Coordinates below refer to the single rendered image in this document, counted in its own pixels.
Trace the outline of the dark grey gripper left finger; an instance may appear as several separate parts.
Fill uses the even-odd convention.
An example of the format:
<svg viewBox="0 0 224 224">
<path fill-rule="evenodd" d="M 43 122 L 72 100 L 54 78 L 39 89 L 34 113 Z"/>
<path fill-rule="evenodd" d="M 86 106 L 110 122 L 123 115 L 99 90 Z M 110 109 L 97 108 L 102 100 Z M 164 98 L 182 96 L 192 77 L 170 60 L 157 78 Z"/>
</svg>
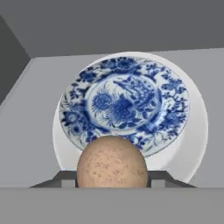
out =
<svg viewBox="0 0 224 224">
<path fill-rule="evenodd" d="M 52 179 L 33 185 L 32 188 L 77 188 L 76 171 L 59 171 Z"/>
</svg>

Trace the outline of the white round microwave turntable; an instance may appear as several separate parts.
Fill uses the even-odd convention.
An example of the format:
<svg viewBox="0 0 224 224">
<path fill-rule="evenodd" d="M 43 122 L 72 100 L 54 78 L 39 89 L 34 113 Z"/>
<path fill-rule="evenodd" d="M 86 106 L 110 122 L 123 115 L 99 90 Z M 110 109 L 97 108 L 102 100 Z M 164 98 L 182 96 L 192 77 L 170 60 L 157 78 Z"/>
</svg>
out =
<svg viewBox="0 0 224 224">
<path fill-rule="evenodd" d="M 160 153 L 148 157 L 147 165 L 152 168 L 157 160 L 164 162 L 172 156 L 167 163 L 158 165 L 158 169 L 167 170 L 175 179 L 189 183 L 200 167 L 204 157 L 208 140 L 207 110 L 203 98 L 193 80 L 179 66 L 168 59 L 148 52 L 119 52 L 107 55 L 91 63 L 93 65 L 101 60 L 118 56 L 139 56 L 156 60 L 176 72 L 186 84 L 190 96 L 190 118 L 179 138 Z M 59 118 L 60 106 L 57 106 L 52 124 L 52 142 L 54 152 L 62 171 L 75 171 L 81 151 L 78 150 L 66 137 L 61 128 Z"/>
</svg>

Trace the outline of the speckled brown egg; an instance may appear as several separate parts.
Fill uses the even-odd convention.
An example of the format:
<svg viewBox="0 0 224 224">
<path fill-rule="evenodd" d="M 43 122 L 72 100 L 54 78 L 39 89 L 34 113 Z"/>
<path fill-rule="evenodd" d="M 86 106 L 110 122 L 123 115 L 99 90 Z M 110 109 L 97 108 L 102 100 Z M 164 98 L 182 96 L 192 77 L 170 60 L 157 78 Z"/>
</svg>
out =
<svg viewBox="0 0 224 224">
<path fill-rule="evenodd" d="M 140 150 L 118 136 L 94 140 L 81 153 L 77 165 L 79 188 L 142 188 L 148 172 Z"/>
</svg>

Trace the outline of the blue and white patterned plate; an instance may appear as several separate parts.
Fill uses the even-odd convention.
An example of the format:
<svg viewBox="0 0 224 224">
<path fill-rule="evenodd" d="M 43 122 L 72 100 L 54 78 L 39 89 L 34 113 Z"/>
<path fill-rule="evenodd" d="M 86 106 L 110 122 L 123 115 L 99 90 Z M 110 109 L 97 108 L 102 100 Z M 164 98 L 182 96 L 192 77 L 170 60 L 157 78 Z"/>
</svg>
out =
<svg viewBox="0 0 224 224">
<path fill-rule="evenodd" d="M 76 74 L 59 103 L 59 122 L 79 149 L 103 136 L 131 141 L 148 158 L 170 145 L 186 126 L 185 83 L 152 59 L 114 57 Z"/>
</svg>

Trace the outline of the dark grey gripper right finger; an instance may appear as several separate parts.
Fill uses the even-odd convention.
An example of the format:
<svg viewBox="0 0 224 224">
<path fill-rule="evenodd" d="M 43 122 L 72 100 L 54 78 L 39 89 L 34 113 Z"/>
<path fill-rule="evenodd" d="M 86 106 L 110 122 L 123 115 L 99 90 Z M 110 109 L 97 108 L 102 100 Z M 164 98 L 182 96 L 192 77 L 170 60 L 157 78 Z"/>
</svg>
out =
<svg viewBox="0 0 224 224">
<path fill-rule="evenodd" d="M 149 188 L 194 188 L 194 185 L 174 179 L 168 171 L 148 171 L 147 186 Z"/>
</svg>

